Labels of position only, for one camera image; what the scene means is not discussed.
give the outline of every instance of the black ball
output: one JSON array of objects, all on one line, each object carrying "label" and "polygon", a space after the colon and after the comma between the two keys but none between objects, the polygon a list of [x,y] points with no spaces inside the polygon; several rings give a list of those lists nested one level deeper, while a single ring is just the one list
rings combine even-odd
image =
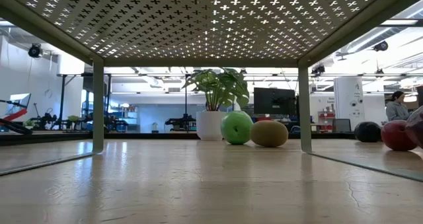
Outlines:
[{"label": "black ball", "polygon": [[356,139],[361,142],[378,142],[381,138],[381,127],[374,122],[361,122],[354,129]]}]

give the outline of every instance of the red ball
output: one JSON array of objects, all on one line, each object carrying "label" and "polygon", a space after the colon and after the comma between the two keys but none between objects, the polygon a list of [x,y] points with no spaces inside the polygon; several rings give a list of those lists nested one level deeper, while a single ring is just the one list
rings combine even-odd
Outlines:
[{"label": "red ball", "polygon": [[410,151],[417,147],[406,134],[406,121],[397,120],[388,122],[382,128],[382,141],[385,145],[394,151]]}]

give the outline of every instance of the woman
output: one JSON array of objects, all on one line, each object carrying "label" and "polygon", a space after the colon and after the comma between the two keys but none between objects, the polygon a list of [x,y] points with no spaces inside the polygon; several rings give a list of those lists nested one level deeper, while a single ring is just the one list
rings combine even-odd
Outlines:
[{"label": "woman", "polygon": [[386,116],[388,121],[407,120],[410,114],[408,108],[404,104],[405,94],[397,91],[392,94],[392,99],[386,104]]}]

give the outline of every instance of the green ball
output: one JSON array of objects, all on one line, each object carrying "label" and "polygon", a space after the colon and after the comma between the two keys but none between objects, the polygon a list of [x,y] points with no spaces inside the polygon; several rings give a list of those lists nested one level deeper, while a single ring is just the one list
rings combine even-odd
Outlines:
[{"label": "green ball", "polygon": [[251,117],[243,111],[234,111],[222,119],[222,136],[232,145],[243,145],[250,140]]}]

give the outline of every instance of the white plant pot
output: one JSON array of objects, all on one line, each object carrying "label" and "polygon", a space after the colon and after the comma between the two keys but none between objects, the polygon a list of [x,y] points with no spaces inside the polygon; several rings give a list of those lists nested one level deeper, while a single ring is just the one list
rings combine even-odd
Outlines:
[{"label": "white plant pot", "polygon": [[203,141],[221,141],[220,123],[226,112],[197,112],[197,135]]}]

